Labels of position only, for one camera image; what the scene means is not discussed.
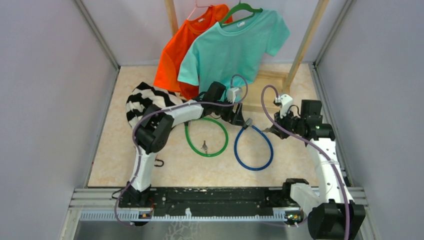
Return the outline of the green cable lock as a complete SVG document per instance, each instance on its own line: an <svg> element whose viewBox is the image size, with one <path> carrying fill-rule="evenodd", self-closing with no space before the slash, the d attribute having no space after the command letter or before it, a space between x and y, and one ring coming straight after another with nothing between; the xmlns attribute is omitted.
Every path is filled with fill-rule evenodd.
<svg viewBox="0 0 424 240"><path fill-rule="evenodd" d="M222 154L222 153L223 153L223 152L227 149L228 144L229 144L229 134L228 134L228 131L226 130L225 126L224 126L222 123L218 122L218 121L217 121L217 120L215 120L215 119L211 119L211 118L201 118L200 120L201 120L201 121L212 122L212 123L214 123L214 124L218 125L218 126L221 128L221 130L223 131L224 136L225 136L225 142L224 142L224 144L223 144L223 147L222 147L220 150L218 150L217 152L209 153L209 152L208 152L208 146L206 145L206 141L204 141L204 142L203 142L203 145L202 145L202 149L203 149L203 151L198 150L198 149L194 146L194 144L192 143L192 141L191 141L190 133L189 133L189 125L190 125L190 122L189 122L189 121L187 121L187 122L184 122L184 123L183 123L183 125L184 125L185 138L186 138L186 141L187 141L187 143L188 143L189 147L190 147L190 148L191 148L191 149L192 149L192 150L193 150L196 154L198 154L198 155L200 155L200 156L202 156L202 157L206 157L206 158L213 158L213 157L216 157L216 156L221 155L221 154Z"/></svg>

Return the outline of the green lock keys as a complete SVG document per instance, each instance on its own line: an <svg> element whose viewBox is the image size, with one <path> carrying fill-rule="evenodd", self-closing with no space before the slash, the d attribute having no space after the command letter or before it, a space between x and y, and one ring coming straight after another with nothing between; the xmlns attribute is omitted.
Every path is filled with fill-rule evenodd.
<svg viewBox="0 0 424 240"><path fill-rule="evenodd" d="M207 155L208 154L208 146L207 146L207 144L206 144L206 140L204 140L203 141L203 144L202 144L202 150L204 151L204 153Z"/></svg>

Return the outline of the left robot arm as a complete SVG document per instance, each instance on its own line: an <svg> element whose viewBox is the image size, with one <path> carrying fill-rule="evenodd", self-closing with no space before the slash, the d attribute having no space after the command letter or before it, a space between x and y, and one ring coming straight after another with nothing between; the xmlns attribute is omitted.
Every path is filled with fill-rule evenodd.
<svg viewBox="0 0 424 240"><path fill-rule="evenodd" d="M140 83L129 95L125 110L132 129L136 159L134 170L123 191L138 207L149 203L152 170L157 154L165 147L171 130L183 123L215 114L224 121L243 126L242 103L245 98L240 87L227 89L213 82L207 91L183 101L175 93Z"/></svg>

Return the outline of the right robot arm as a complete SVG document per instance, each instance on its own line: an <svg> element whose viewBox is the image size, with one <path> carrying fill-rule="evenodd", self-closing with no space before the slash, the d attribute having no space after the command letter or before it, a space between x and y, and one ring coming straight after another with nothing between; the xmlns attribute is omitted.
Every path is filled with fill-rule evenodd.
<svg viewBox="0 0 424 240"><path fill-rule="evenodd" d="M322 102L302 100L299 115L291 108L293 99L284 94L274 99L280 108L271 118L267 132L281 139L294 137L305 144L314 164L319 193L304 179L288 179L281 199L287 206L298 204L307 217L310 236L315 240L353 240L366 217L343 179L336 151L333 127L324 123Z"/></svg>

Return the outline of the orange padlock with keys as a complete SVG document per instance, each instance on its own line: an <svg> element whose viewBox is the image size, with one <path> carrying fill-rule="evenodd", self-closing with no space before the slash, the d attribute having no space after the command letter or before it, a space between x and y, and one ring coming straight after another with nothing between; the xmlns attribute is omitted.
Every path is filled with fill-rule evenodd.
<svg viewBox="0 0 424 240"><path fill-rule="evenodd" d="M164 164L165 164L165 162L163 161L163 160L161 160L161 159L155 159L155 161L154 161L154 166L155 167L163 167L164 166Z"/></svg>

